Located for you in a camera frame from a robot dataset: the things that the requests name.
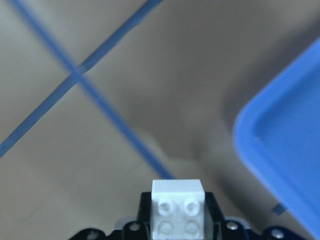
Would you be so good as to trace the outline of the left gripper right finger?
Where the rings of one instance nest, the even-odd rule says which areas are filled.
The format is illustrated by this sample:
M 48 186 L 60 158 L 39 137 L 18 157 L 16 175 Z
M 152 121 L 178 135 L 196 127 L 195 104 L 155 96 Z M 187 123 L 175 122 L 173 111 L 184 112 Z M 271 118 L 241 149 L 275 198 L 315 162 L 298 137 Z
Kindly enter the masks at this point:
M 304 237 L 282 226 L 270 226 L 254 232 L 247 221 L 225 217 L 211 192 L 205 193 L 204 235 L 207 240 L 303 240 Z

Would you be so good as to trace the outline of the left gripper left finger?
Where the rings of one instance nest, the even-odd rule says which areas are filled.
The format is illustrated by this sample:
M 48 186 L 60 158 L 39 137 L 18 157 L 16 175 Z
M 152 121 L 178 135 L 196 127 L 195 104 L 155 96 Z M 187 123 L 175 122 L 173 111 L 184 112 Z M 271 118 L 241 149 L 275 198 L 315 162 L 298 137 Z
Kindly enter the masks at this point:
M 143 192 L 140 195 L 137 216 L 110 234 L 97 228 L 85 228 L 70 240 L 151 240 L 151 192 Z

